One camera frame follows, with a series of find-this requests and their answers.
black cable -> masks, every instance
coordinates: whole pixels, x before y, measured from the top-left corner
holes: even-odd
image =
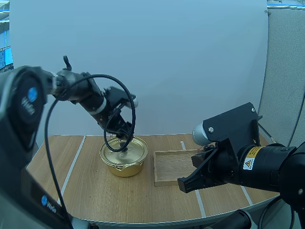
[[[49,146],[49,140],[48,140],[48,126],[49,126],[49,121],[50,121],[50,116],[51,116],[51,113],[55,107],[55,105],[58,103],[59,99],[69,90],[71,89],[73,86],[75,86],[76,84],[84,81],[84,80],[88,80],[88,79],[91,79],[91,78],[106,78],[106,79],[110,79],[110,80],[113,80],[115,81],[118,85],[120,85],[123,90],[126,92],[127,94],[127,97],[129,99],[129,102],[131,104],[131,109],[132,109],[132,126],[131,126],[131,129],[130,129],[130,134],[125,142],[125,145],[123,145],[120,149],[116,149],[116,150],[113,150],[114,152],[120,152],[122,151],[123,149],[125,149],[127,147],[127,145],[130,143],[131,139],[133,138],[133,132],[134,132],[134,128],[135,128],[135,107],[134,107],[134,103],[133,103],[133,99],[132,99],[132,96],[130,94],[130,92],[128,91],[127,87],[121,82],[119,81],[118,79],[114,78],[113,76],[110,76],[110,75],[105,75],[105,74],[94,74],[94,75],[90,75],[90,76],[87,76],[87,77],[84,77],[78,81],[76,81],[75,83],[73,83],[72,85],[70,85],[68,88],[66,88],[65,90],[63,90],[58,96],[57,98],[55,99],[55,101],[52,103],[49,111],[48,111],[48,114],[47,114],[47,118],[46,118],[46,121],[45,121],[45,126],[44,126],[44,141],[45,141],[45,144],[46,144],[46,151],[47,151],[47,156],[48,156],[48,161],[49,161],[49,166],[50,166],[50,170],[51,170],[51,173],[52,173],[52,177],[53,177],[53,181],[54,181],[54,184],[55,184],[55,187],[56,187],[56,191],[57,191],[57,194],[59,196],[59,200],[61,201],[61,206],[62,206],[62,210],[63,210],[63,214],[64,214],[64,217],[65,217],[65,220],[67,221],[68,223],[68,226],[73,229],[73,226],[72,226],[72,223],[70,221],[70,218],[69,218],[69,213],[66,209],[66,206],[63,202],[63,198],[62,198],[62,195],[61,195],[61,190],[59,188],[59,184],[58,184],[58,181],[57,181],[57,178],[56,178],[56,175],[55,175],[55,170],[54,170],[54,166],[53,166],[53,163],[52,163],[52,158],[51,158],[51,153],[50,153],[50,146]]]
[[[112,118],[113,118],[114,116],[117,115],[117,113],[119,113],[119,111],[120,111],[123,107],[124,107],[124,104],[120,105],[116,110],[113,111],[113,113],[112,113],[111,116],[109,117],[108,122],[107,122],[107,124],[106,124],[106,126],[105,126],[105,128],[104,128],[104,141],[105,141],[105,144],[106,144],[106,146],[107,146],[111,151],[113,151],[113,152],[117,152],[117,150],[119,150],[118,152],[120,152],[120,151],[122,151],[122,150],[125,149],[124,147],[121,147],[120,149],[113,149],[113,148],[109,145],[108,140],[107,140],[107,136],[106,136],[106,135],[107,135],[107,128],[108,128],[108,125],[109,125],[110,121],[112,120]]]
[[[270,201],[270,203],[264,208],[260,218],[259,218],[259,222],[258,222],[258,229],[262,229],[263,228],[263,220],[264,217],[266,215],[266,212],[269,210],[269,208],[276,203],[277,201],[281,200],[281,196],[277,196],[276,198],[274,198],[273,200]],[[290,227],[289,229],[292,229],[292,227],[294,226],[295,223],[295,211],[293,209],[292,206],[290,206],[290,210],[291,210],[291,222],[290,222]]]
[[[266,212],[269,210],[269,208],[276,203],[277,201],[281,200],[281,196],[277,196],[276,198],[274,198],[273,200],[270,201],[270,203],[263,209],[263,212],[259,218],[259,222],[258,222],[258,229],[263,229],[263,220],[265,217]]]
[[[291,222],[290,222],[289,229],[292,229],[294,227],[294,223],[295,223],[295,211],[292,206],[290,206],[290,210],[291,210]]]

blue logo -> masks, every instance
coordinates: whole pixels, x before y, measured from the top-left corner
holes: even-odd
[[[28,91],[28,99],[31,103],[33,103],[37,99],[37,90],[36,87],[32,87]]]
[[[48,199],[45,195],[42,196],[41,198],[41,203],[43,206],[46,206],[47,205],[47,202],[48,202]]]

gray partition wall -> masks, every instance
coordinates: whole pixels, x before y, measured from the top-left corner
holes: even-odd
[[[305,141],[305,8],[269,6],[268,10],[259,124],[276,142],[299,146]]]

warning label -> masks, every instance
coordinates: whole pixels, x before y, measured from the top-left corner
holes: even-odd
[[[255,157],[256,157],[258,151],[259,151],[261,148],[262,148],[262,147],[253,147],[253,148],[248,152],[246,158],[244,159],[244,167],[243,167],[243,169],[252,170],[253,164],[254,164],[254,160],[255,160]]]
[[[246,157],[243,169],[252,170],[255,158]]]
[[[252,149],[250,149],[250,151],[247,154],[247,157],[251,157],[251,158],[255,158],[258,151],[261,149],[262,147],[253,147]]]

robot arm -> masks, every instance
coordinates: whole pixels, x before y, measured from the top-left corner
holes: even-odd
[[[120,138],[133,135],[131,124],[120,115],[123,106],[132,106],[130,95],[115,87],[101,92],[93,79],[84,79],[88,73],[72,72],[68,58],[64,60],[67,68],[57,74],[23,66],[0,76],[0,195],[47,226],[63,229],[69,228],[66,212],[25,169],[47,95],[79,103],[109,133]],[[135,95],[131,98],[136,106]]]
[[[216,142],[215,147],[206,147],[192,157],[197,169],[178,179],[179,188],[188,193],[231,183],[279,192],[305,228],[305,142],[298,148],[281,144],[261,147],[259,118],[247,103],[198,125],[194,142],[202,146]]]

